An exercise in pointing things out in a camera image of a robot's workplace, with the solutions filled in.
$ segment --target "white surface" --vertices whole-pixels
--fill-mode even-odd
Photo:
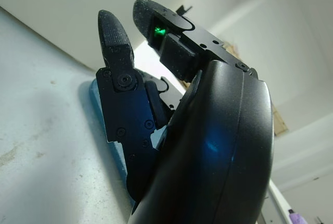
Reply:
[[[297,0],[251,1],[215,31],[266,81],[277,107],[330,76]]]
[[[290,131],[304,128],[333,112],[333,77],[319,82],[278,107]]]
[[[333,113],[275,139],[272,179],[282,192],[333,173],[332,126]]]
[[[185,0],[153,0],[176,10]],[[135,0],[0,0],[0,6],[86,66],[103,64],[97,13],[105,9],[123,24],[133,48],[143,40],[132,19]]]
[[[321,53],[333,74],[333,0],[298,0]]]
[[[275,184],[270,180],[261,209],[264,223],[292,224],[289,218],[289,209],[291,209],[289,203],[286,201]]]
[[[330,174],[283,192],[283,195],[309,224],[319,223],[314,221],[317,216],[325,224],[333,224],[332,185],[333,174]]]
[[[141,69],[173,79],[144,53]],[[0,9],[1,224],[126,223],[130,203],[88,95],[94,77]]]

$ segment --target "textured fingertip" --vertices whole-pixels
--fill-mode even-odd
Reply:
[[[114,14],[106,10],[98,12],[98,32],[102,48],[130,44],[120,21]]]
[[[163,10],[164,7],[151,0],[136,0],[133,6],[133,20],[141,34],[148,38],[149,28],[155,10]]]

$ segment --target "white table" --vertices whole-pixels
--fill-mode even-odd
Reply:
[[[176,83],[139,49],[140,69]],[[88,94],[94,77],[0,9],[1,224],[127,222],[130,202]]]

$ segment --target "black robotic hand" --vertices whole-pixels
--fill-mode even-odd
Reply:
[[[129,223],[255,223],[273,154],[266,84],[221,40],[155,2],[137,0],[133,18],[160,61],[191,86],[180,102],[166,97],[170,83],[136,70],[121,23],[99,12],[106,67],[96,78],[107,139],[122,143],[136,201]],[[150,134],[163,126],[154,148]]]

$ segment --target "prosthetic hand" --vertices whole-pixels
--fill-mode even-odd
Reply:
[[[119,20],[100,11],[106,64],[96,73],[108,142],[122,144],[131,224],[255,223],[270,179],[273,118],[267,85],[222,41],[150,0],[133,19],[160,61],[191,82],[181,97],[134,68]],[[150,135],[166,126],[157,147]]]

